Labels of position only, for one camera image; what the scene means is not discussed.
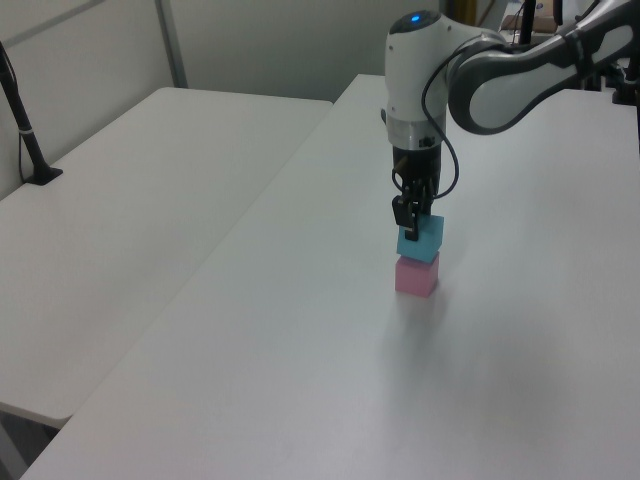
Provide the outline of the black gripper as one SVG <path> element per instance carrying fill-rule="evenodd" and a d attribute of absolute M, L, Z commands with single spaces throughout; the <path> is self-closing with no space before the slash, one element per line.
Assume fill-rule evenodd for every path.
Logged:
<path fill-rule="evenodd" d="M 416 242 L 419 240 L 419 214 L 431 214 L 434 198 L 439 193 L 441 146 L 417 151 L 393 146 L 392 157 L 392 182 L 399 190 L 413 182 L 423 182 L 418 190 L 418 201 L 409 193 L 397 195 L 392 200 L 396 224 L 403 229 L 406 240 Z"/>

